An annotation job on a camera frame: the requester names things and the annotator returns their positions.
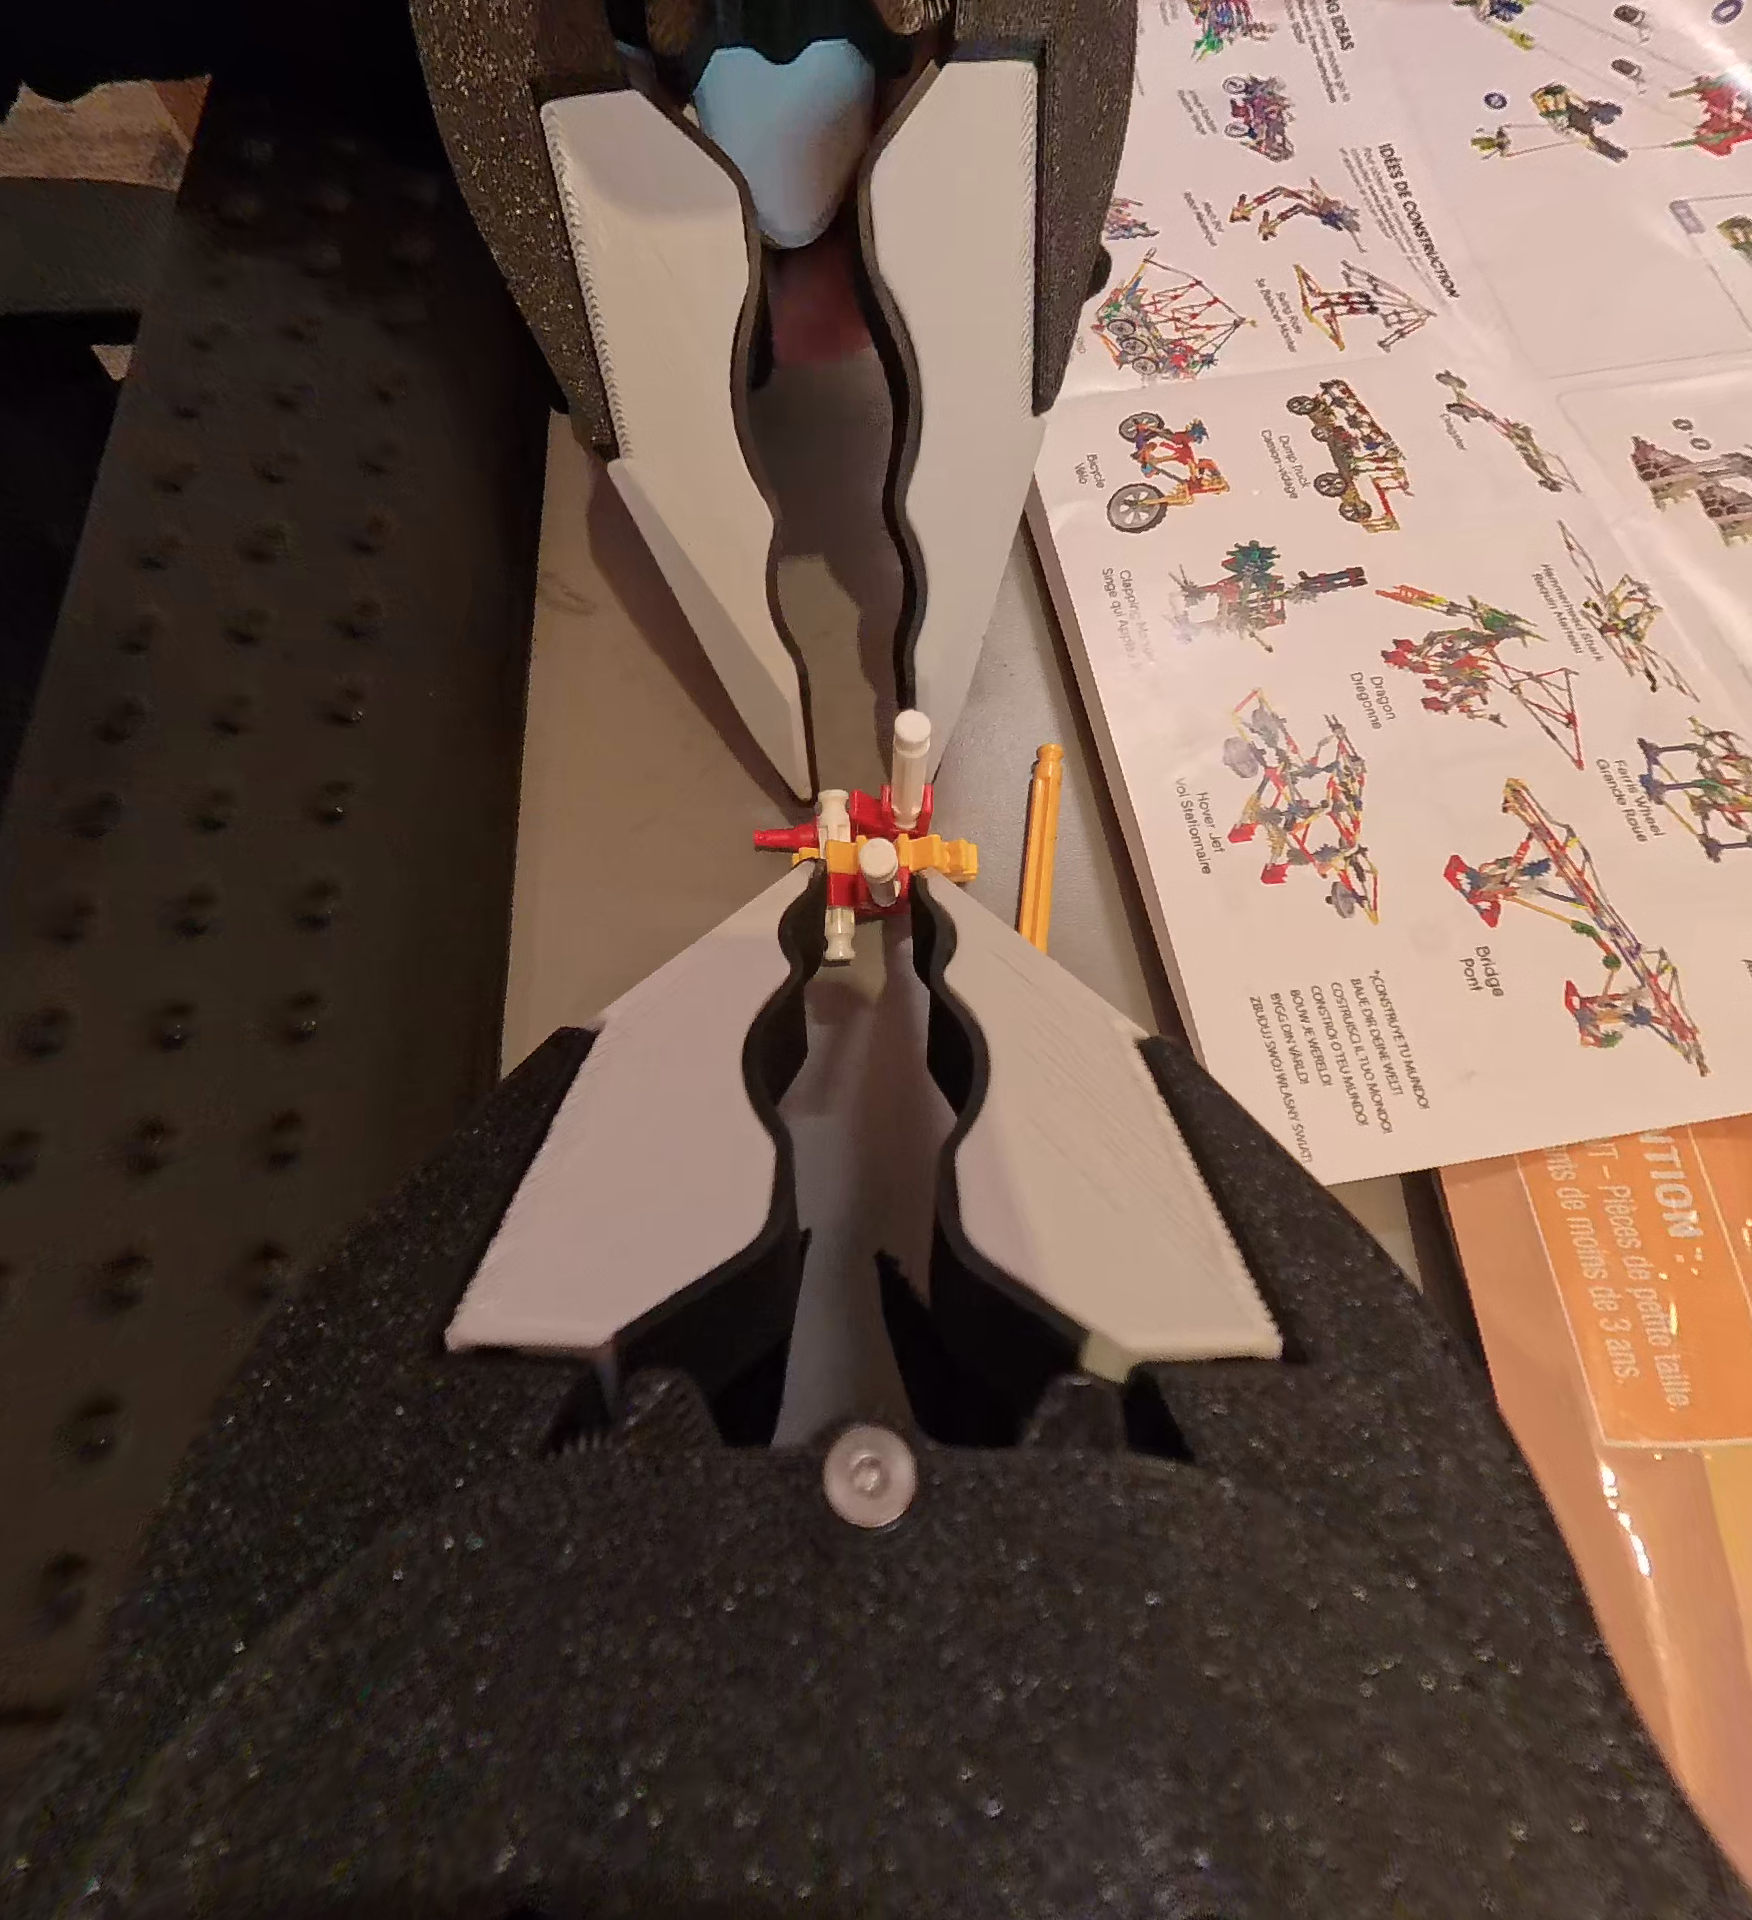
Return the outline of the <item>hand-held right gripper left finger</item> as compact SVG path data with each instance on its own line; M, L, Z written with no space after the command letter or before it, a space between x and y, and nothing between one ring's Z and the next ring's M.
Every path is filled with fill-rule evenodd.
M592 1029L447 1326L450 1350L652 1368L719 1393L792 1331L780 1113L805 1066L815 872L792 868Z

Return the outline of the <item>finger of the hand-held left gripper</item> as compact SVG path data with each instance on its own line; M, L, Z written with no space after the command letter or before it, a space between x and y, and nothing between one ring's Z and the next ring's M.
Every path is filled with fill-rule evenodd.
M1025 511L1033 405L1036 65L932 62L859 180L862 274L892 385L885 517L905 573L897 702L958 729Z
M640 92L550 100L540 122L614 431L608 478L739 720L808 800L807 679L743 435L762 294L747 189Z

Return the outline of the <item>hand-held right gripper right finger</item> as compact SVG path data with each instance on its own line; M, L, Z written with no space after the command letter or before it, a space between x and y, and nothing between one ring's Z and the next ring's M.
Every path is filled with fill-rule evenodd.
M914 881L912 938L953 1113L929 1306L956 1356L988 1380L1280 1358L1145 1030L943 877Z

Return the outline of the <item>yellow toy rod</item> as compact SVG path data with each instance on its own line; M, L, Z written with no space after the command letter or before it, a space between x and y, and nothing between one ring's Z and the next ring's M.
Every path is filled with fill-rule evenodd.
M1052 921L1062 776L1065 749L1043 742L1033 760L1017 899L1017 932L1040 953L1048 948Z

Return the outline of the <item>person's left hand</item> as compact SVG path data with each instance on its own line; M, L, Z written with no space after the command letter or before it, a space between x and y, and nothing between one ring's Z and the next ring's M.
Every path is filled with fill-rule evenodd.
M871 348L859 273L847 228L830 228L805 248L764 253L774 369L830 366Z

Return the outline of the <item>black dotted mat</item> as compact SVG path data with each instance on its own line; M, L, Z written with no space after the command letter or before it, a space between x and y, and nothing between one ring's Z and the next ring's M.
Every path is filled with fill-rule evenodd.
M545 399L428 115L215 85L0 826L0 1721L494 1079Z

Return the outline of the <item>white printed instruction booklet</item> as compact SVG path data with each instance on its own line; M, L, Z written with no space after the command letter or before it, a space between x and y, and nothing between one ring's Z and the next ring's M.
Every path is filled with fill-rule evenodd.
M1036 536L1326 1184L1752 1111L1752 3L1140 4Z

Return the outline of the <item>orange printed toy box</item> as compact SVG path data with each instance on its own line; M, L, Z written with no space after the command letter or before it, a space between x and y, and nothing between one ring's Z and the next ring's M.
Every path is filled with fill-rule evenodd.
M1439 1183L1504 1419L1752 1888L1752 1115Z

